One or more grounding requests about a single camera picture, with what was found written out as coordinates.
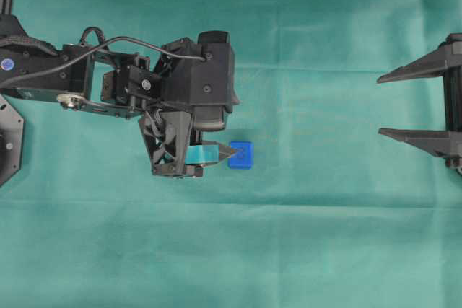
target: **blue block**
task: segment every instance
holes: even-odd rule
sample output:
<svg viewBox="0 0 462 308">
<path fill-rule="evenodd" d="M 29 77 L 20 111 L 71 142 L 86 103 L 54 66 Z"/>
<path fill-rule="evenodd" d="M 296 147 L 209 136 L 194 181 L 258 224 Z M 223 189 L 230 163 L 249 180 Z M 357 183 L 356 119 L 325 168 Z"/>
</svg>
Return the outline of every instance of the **blue block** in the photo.
<svg viewBox="0 0 462 308">
<path fill-rule="evenodd" d="M 253 143 L 231 141 L 230 147 L 236 149 L 237 153 L 228 159 L 228 166 L 232 169 L 251 169 L 253 165 Z"/>
</svg>

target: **green cloth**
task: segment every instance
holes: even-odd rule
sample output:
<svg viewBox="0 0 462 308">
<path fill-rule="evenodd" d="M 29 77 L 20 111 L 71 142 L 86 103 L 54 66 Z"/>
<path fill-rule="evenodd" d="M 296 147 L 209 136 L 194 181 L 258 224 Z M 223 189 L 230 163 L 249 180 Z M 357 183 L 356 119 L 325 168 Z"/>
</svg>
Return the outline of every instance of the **green cloth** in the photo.
<svg viewBox="0 0 462 308">
<path fill-rule="evenodd" d="M 444 129 L 441 79 L 375 83 L 462 32 L 462 0 L 14 0 L 13 13 L 58 47 L 90 25 L 156 44 L 229 31 L 241 105 L 205 139 L 252 141 L 255 159 L 153 177 L 136 120 L 9 98 L 26 128 L 0 189 L 0 307 L 462 305 L 462 178 L 377 134 Z"/>
</svg>

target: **black cable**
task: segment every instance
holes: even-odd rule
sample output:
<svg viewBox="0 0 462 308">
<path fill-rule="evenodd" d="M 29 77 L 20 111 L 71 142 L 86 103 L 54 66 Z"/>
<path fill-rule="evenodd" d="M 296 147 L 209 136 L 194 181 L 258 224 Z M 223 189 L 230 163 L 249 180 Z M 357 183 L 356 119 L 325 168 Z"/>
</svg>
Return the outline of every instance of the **black cable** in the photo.
<svg viewBox="0 0 462 308">
<path fill-rule="evenodd" d="M 25 81 L 25 80 L 28 80 L 28 79 L 36 79 L 38 77 L 42 77 L 42 76 L 49 75 L 49 74 L 55 74 L 58 71 L 66 69 L 66 68 L 74 65 L 75 63 L 81 61 L 82 59 L 90 56 L 91 54 L 93 54 L 96 51 L 104 48 L 105 46 L 109 45 L 110 43 L 115 43 L 117 41 L 128 41 L 130 43 L 136 43 L 137 45 L 141 45 L 141 46 L 144 46 L 144 47 L 151 48 L 152 50 L 156 50 L 157 52 L 161 52 L 162 54 L 165 54 L 166 56 L 170 56 L 170 57 L 173 57 L 173 58 L 193 59 L 193 60 L 197 60 L 197 61 L 205 61 L 206 60 L 204 57 L 201 57 L 201 56 L 182 56 L 180 54 L 171 53 L 171 52 L 168 52 L 167 50 L 164 50 L 163 48 L 160 48 L 160 47 L 158 47 L 156 45 L 153 45 L 151 43 L 145 43 L 144 41 L 141 41 L 141 40 L 138 40 L 138 39 L 135 39 L 135 38 L 130 38 L 128 36 L 117 36 L 115 38 L 106 40 L 105 42 L 99 44 L 98 46 L 95 46 L 94 48 L 91 48 L 90 50 L 83 53 L 82 55 L 80 55 L 80 56 L 78 56 L 78 57 L 76 57 L 74 59 L 71 59 L 70 61 L 68 61 L 68 62 L 66 62 L 66 63 L 64 63 L 62 65 L 55 66 L 54 68 L 51 68 L 51 69 L 32 72 L 31 74 L 25 74 L 25 75 L 21 75 L 21 76 L 12 77 L 11 79 L 7 79 L 6 81 L 3 81 L 2 83 L 0 83 L 0 88 L 8 88 L 8 87 L 9 88 L 14 88 L 14 87 L 11 87 L 11 86 L 12 85 L 14 86 L 14 84 L 17 83 L 17 82 L 22 82 L 22 81 Z"/>
<path fill-rule="evenodd" d="M 104 32 L 98 28 L 98 27 L 88 27 L 87 29 L 84 30 L 82 33 L 82 36 L 80 37 L 79 43 L 81 45 L 85 44 L 85 40 L 87 39 L 87 36 L 91 33 L 95 32 L 96 37 L 98 39 L 98 43 L 104 43 L 106 41 L 106 38 L 104 36 Z"/>
</svg>

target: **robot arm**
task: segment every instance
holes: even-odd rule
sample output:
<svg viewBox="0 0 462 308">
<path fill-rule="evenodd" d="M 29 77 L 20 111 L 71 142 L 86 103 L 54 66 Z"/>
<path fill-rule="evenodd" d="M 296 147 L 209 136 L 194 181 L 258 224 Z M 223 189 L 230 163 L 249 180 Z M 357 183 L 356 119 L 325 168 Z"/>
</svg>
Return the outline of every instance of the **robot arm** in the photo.
<svg viewBox="0 0 462 308">
<path fill-rule="evenodd" d="M 86 43 L 90 32 L 99 45 Z M 122 40 L 160 52 L 155 67 L 150 68 L 149 57 L 110 49 Z M 182 38 L 157 47 L 128 37 L 106 40 L 102 30 L 89 27 L 78 44 L 57 50 L 27 36 L 15 16 L 2 14 L 0 57 L 2 94 L 98 115 L 139 117 L 154 175 L 200 177 L 205 166 L 235 153 L 202 139 L 203 132 L 224 130 L 239 103 L 226 32 L 203 32 L 197 43 Z M 101 102 L 90 100 L 95 62 L 113 68 L 103 76 Z M 4 120 L 0 113 L 0 124 Z"/>
</svg>

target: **black robotic claw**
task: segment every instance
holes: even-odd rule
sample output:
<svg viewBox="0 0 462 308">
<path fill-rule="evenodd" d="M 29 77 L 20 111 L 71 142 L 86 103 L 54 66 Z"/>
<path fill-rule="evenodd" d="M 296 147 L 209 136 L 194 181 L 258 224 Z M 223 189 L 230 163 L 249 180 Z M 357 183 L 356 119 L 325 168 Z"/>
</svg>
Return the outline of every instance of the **black robotic claw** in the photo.
<svg viewBox="0 0 462 308">
<path fill-rule="evenodd" d="M 445 159 L 462 172 L 462 34 L 451 34 L 437 50 L 381 76 L 377 83 L 443 77 L 446 131 L 380 129 L 379 133 Z"/>
<path fill-rule="evenodd" d="M 96 33 L 98 46 L 86 43 L 90 32 Z M 109 45 L 120 40 L 161 52 L 156 66 L 150 69 L 149 57 L 138 53 L 111 51 Z M 58 102 L 66 109 L 98 115 L 141 116 L 139 126 L 154 175 L 200 177 L 203 167 L 235 153 L 202 139 L 204 131 L 224 130 L 227 115 L 239 103 L 227 32 L 203 32 L 197 43 L 183 38 L 159 48 L 128 37 L 106 40 L 102 30 L 89 27 L 78 44 L 57 50 L 27 36 L 15 16 L 1 14 L 0 57 L 2 94 Z M 101 102 L 90 100 L 95 62 L 113 68 L 103 76 Z M 0 111 L 0 124 L 8 121 Z M 197 154 L 206 146 L 213 147 L 214 155 L 188 158 L 191 147 Z"/>
</svg>

